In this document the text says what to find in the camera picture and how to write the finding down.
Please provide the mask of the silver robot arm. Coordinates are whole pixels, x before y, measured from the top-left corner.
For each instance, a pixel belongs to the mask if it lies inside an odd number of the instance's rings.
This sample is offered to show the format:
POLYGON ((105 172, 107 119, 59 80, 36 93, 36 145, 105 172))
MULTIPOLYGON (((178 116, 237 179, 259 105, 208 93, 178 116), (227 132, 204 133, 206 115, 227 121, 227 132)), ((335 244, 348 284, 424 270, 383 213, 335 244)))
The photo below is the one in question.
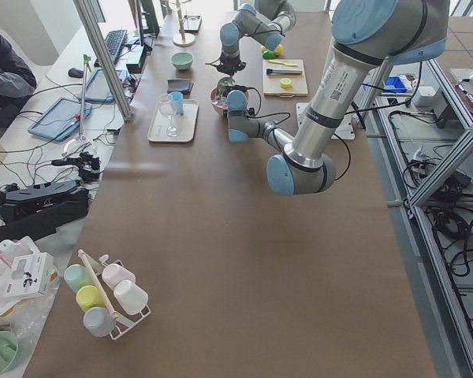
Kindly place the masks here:
POLYGON ((240 40, 251 37, 270 51, 281 44, 285 33, 296 24, 296 12, 289 1, 254 1, 244 3, 233 19, 220 28, 222 45, 218 64, 212 63, 218 72, 233 76, 243 70, 246 63, 240 59, 240 40))
POLYGON ((232 143, 261 138, 277 149, 266 167, 271 189, 284 196, 329 188, 336 168, 324 153, 370 70, 426 61, 441 55, 447 40, 447 1, 342 1, 331 26, 330 50, 321 82, 295 135, 276 122, 262 122, 247 111, 240 90, 227 96, 232 143))

